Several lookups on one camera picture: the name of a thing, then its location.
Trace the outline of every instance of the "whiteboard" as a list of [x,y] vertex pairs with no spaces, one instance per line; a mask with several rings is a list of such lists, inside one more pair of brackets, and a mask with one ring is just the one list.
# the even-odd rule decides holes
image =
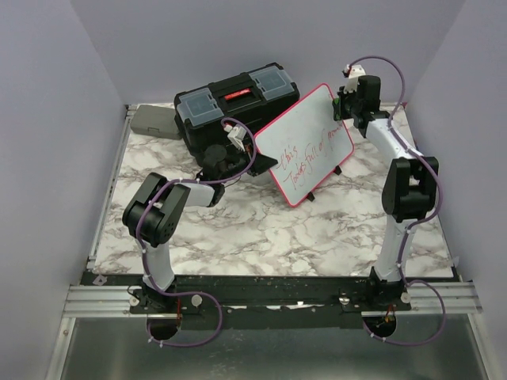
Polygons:
[[303,202],[354,151],[333,94],[322,83],[255,135],[257,150],[278,160],[269,171],[288,204]]

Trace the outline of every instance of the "toolbox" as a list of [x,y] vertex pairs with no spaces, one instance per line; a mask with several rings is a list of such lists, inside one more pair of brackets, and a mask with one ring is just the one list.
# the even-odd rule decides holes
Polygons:
[[189,152],[202,166],[210,145],[228,145],[220,120],[229,116],[244,123],[252,133],[297,102],[299,91],[277,63],[213,82],[174,98],[176,125]]

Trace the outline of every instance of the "white marble pattern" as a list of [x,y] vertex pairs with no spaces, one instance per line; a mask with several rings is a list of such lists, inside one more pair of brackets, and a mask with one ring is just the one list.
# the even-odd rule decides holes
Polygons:
[[[412,141],[406,115],[395,115]],[[243,176],[213,208],[187,207],[171,240],[177,274],[365,276],[383,241],[380,194],[387,175],[379,152],[349,125],[355,152],[314,191],[315,201],[289,207],[268,173]],[[131,132],[107,213],[95,273],[141,274],[140,252],[121,223],[124,208],[150,172],[194,177],[199,170],[182,140]],[[451,261],[438,222],[414,238],[408,276],[449,277]]]

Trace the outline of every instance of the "gray case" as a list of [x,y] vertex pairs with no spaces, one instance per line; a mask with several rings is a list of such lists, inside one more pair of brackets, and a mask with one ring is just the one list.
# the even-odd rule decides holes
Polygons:
[[140,135],[161,137],[164,139],[181,139],[172,108],[142,104],[135,111],[130,128]]

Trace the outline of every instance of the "lavender wall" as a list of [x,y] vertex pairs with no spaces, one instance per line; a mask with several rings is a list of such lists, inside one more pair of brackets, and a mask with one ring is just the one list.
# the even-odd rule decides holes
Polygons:
[[125,109],[67,0],[0,5],[0,378],[42,379]]
[[[71,0],[125,103],[174,94],[277,61],[303,93],[335,89],[362,55],[394,59],[408,91],[424,74],[463,0]],[[391,68],[367,63],[394,101]]]
[[467,0],[407,110],[421,149],[440,159],[442,223],[472,278],[507,374],[507,5]]

